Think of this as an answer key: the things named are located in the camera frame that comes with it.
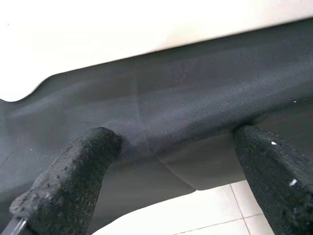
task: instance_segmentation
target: foam grip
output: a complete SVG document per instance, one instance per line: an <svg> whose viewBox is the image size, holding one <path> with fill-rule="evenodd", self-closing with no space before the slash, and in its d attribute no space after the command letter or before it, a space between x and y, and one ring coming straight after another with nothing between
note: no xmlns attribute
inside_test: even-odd
<svg viewBox="0 0 313 235"><path fill-rule="evenodd" d="M10 207L39 235L83 235L90 224L102 179L117 157L121 138L98 127L72 142Z"/></svg>
<svg viewBox="0 0 313 235"><path fill-rule="evenodd" d="M251 190L276 235L313 234L313 162L254 126L234 134Z"/></svg>

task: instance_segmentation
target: white tiled floor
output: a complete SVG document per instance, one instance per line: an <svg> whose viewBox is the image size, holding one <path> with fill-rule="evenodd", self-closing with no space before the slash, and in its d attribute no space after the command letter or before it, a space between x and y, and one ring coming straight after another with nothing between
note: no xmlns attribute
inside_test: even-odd
<svg viewBox="0 0 313 235"><path fill-rule="evenodd" d="M273 235L246 181L129 213L94 235Z"/></svg>

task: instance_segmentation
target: black fabric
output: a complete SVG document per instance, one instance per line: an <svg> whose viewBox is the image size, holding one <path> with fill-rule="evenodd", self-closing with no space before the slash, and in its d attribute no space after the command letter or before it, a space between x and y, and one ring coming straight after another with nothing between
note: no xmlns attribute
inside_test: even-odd
<svg viewBox="0 0 313 235"><path fill-rule="evenodd" d="M103 176L120 149L121 138L113 131L88 130L13 201L10 212L38 235L86 234Z"/></svg>
<svg viewBox="0 0 313 235"><path fill-rule="evenodd" d="M253 126L237 130L235 143L247 181L274 233L313 234L312 159Z"/></svg>
<svg viewBox="0 0 313 235"><path fill-rule="evenodd" d="M294 119L311 123L312 28L309 19L57 74L24 100L0 102L0 227L10 200L96 126L125 142L90 233L150 204L243 180L234 128L290 121L292 138Z"/></svg>

